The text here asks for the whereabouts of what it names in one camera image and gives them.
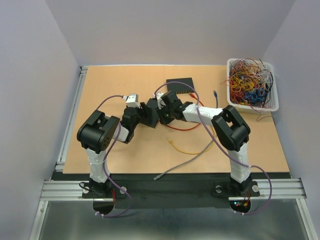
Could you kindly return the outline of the black network switch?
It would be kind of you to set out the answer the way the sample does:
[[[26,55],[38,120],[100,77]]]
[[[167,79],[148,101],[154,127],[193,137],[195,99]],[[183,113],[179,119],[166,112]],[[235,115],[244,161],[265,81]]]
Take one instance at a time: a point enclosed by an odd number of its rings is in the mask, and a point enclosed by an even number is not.
[[[167,79],[167,90],[176,94],[194,93],[195,87],[191,77]]]
[[[150,98],[147,103],[141,102],[140,108],[142,110],[140,123],[147,127],[155,128],[159,121],[157,100]]]

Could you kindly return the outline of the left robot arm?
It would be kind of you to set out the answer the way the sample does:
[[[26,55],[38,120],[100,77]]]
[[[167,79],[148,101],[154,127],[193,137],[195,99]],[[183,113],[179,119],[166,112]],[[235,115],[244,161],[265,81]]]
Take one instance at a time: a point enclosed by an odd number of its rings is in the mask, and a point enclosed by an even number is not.
[[[106,167],[106,154],[110,152],[111,140],[129,143],[134,137],[138,124],[155,127],[158,119],[156,104],[150,99],[140,106],[127,106],[122,118],[107,116],[104,112],[95,110],[79,128],[76,139],[85,149],[90,164],[89,183],[80,187],[89,193],[106,197],[111,193],[112,184],[108,180],[110,172]]]

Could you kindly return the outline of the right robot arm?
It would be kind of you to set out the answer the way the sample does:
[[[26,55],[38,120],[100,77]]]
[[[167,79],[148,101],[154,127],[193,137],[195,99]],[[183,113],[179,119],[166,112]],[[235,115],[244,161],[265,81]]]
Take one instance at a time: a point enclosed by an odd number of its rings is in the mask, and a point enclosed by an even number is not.
[[[230,189],[242,195],[251,184],[251,167],[248,161],[248,141],[251,129],[239,112],[231,105],[225,108],[183,103],[177,95],[168,91],[155,95],[160,123],[167,125],[174,120],[202,124],[214,128],[219,140],[217,146],[230,160]]]

